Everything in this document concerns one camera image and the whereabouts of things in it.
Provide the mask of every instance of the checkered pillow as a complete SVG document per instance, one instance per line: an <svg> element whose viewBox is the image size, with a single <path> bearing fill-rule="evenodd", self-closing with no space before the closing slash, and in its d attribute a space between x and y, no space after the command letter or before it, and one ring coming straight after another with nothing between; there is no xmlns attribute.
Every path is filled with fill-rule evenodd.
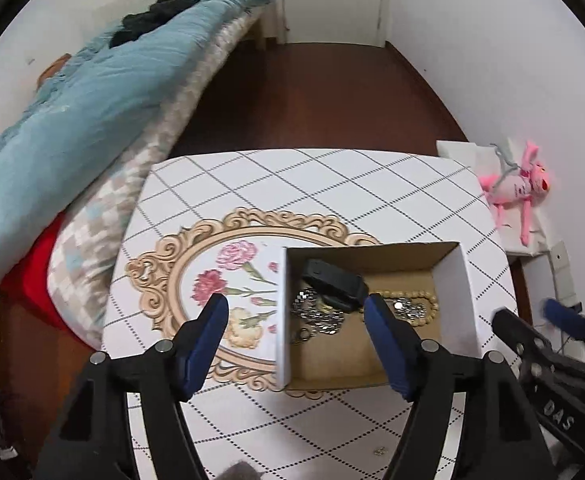
<svg viewBox="0 0 585 480"><path fill-rule="evenodd" d="M262 11L256 7L224 25L160 117L68 208L50 258L48 293L90 346L101 346L112 270L150 167L168 156L208 82Z"/></svg>

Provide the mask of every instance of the blue gripper pad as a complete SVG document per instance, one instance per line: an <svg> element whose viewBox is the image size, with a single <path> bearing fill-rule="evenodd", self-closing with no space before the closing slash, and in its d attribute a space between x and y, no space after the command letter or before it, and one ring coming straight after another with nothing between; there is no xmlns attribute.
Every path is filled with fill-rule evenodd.
<svg viewBox="0 0 585 480"><path fill-rule="evenodd" d="M379 294L365 300L364 322L391 388L412 402L419 388L420 337L409 323L393 316Z"/></svg>
<svg viewBox="0 0 585 480"><path fill-rule="evenodd" d="M210 364L228 325L226 297L213 294L193 324L196 328L190 334L196 338L196 342L189 354L177 358L178 382L186 399L190 399L204 386Z"/></svg>
<svg viewBox="0 0 585 480"><path fill-rule="evenodd" d="M543 302L543 316L573 339L585 340L585 317L580 316L573 309L548 298Z"/></svg>

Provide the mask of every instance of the blue blanket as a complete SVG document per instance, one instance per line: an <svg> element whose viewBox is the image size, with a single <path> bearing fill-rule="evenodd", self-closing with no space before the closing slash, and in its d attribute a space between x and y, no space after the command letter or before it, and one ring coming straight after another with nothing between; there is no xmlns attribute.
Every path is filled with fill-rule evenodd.
<svg viewBox="0 0 585 480"><path fill-rule="evenodd" d="M95 38L0 136L0 280L135 140L223 23L269 0L201 0L139 40Z"/></svg>

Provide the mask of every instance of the wall outlet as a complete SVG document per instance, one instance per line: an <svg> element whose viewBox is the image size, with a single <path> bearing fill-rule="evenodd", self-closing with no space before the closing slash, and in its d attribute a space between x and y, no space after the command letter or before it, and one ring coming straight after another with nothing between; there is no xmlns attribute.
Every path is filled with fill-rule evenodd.
<svg viewBox="0 0 585 480"><path fill-rule="evenodd" d="M566 250L566 245L563 241L554 245L551 248L551 266L553 266L553 274L556 274L559 270L565 267L570 267L569 254Z"/></svg>
<svg viewBox="0 0 585 480"><path fill-rule="evenodd" d="M575 292L575 282L570 272L569 254L563 241L551 248L549 259L553 269L553 282L557 300L565 306L573 306L579 300Z"/></svg>

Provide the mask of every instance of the open cardboard box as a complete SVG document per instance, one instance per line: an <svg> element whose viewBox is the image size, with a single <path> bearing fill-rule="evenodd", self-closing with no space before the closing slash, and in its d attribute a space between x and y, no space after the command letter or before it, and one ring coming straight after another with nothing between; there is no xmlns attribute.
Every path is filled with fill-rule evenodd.
<svg viewBox="0 0 585 480"><path fill-rule="evenodd" d="M288 390L335 390L388 382L363 322L362 314L346 314L335 335L317 335L290 344L301 326L290 306L304 286L304 263L319 258L364 278L370 292L400 290L434 293L435 319L416 327L423 339L441 342L450 352L480 357L473 295L467 262L457 242L372 246L284 248L280 259L277 308L277 386Z"/></svg>

